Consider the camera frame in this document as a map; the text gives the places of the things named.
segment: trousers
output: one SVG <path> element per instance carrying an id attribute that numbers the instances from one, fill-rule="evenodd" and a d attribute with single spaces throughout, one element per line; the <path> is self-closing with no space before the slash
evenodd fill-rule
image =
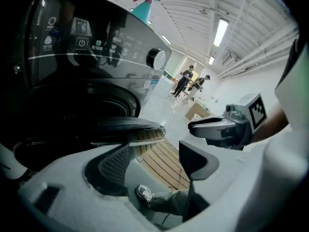
<path id="1" fill-rule="evenodd" d="M 175 88 L 174 94 L 175 96 L 179 96 L 180 92 L 183 90 L 185 85 L 185 81 L 179 81 L 177 87 Z"/>
<path id="2" fill-rule="evenodd" d="M 149 205 L 153 211 L 184 216 L 188 195 L 189 189 L 160 192 L 152 197 Z"/>
<path id="3" fill-rule="evenodd" d="M 189 94 L 186 98 L 184 98 L 184 100 L 185 100 L 185 101 L 190 100 L 192 97 L 195 96 L 195 94 L 197 93 L 197 91 L 198 91 L 198 89 L 197 89 L 196 87 L 192 87 L 192 90 L 191 90 L 190 94 Z"/>

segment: spray bottle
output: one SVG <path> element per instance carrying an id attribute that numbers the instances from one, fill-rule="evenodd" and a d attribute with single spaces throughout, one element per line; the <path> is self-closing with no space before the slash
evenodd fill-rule
<path id="1" fill-rule="evenodd" d="M 150 16 L 150 8 L 151 4 L 154 0 L 145 0 L 143 3 L 138 5 L 134 10 L 132 10 L 132 14 L 139 18 L 144 23 L 148 23 L 148 19 Z"/>

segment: sneaker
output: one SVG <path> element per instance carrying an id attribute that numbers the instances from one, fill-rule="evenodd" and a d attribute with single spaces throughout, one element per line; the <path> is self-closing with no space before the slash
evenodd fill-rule
<path id="1" fill-rule="evenodd" d="M 137 196 L 147 202 L 147 206 L 150 207 L 150 201 L 153 198 L 153 193 L 151 193 L 150 189 L 146 186 L 139 185 L 135 188 Z"/>

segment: leg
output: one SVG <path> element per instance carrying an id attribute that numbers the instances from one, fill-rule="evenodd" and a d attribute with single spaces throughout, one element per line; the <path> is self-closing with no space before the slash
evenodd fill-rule
<path id="1" fill-rule="evenodd" d="M 148 207 L 153 211 L 183 216 L 189 190 L 161 192 L 153 195 L 149 188 L 140 185 L 136 188 L 136 193 L 147 202 Z"/>
<path id="2" fill-rule="evenodd" d="M 193 87 L 190 94 L 186 98 L 184 98 L 184 102 L 190 100 L 192 97 L 195 96 L 196 93 L 197 93 L 197 88 Z"/>
<path id="3" fill-rule="evenodd" d="M 178 82 L 178 84 L 177 84 L 177 86 L 176 86 L 174 92 L 172 93 L 172 95 L 175 95 L 175 94 L 176 94 L 176 92 L 179 90 L 180 85 L 181 85 L 181 82 Z"/>
<path id="4" fill-rule="evenodd" d="M 189 190 L 161 192 L 154 195 L 149 202 L 153 211 L 184 216 Z"/>
<path id="5" fill-rule="evenodd" d="M 179 89 L 177 90 L 177 92 L 175 92 L 175 97 L 179 96 L 180 92 L 183 90 L 184 88 L 184 83 L 181 83 L 179 86 Z"/>

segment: wooden floor mat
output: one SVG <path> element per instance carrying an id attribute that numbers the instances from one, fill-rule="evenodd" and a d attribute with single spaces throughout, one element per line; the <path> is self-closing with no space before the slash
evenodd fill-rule
<path id="1" fill-rule="evenodd" d="M 137 146 L 137 160 L 159 182 L 171 190 L 189 188 L 190 180 L 180 162 L 178 150 L 165 139 L 157 144 Z"/>

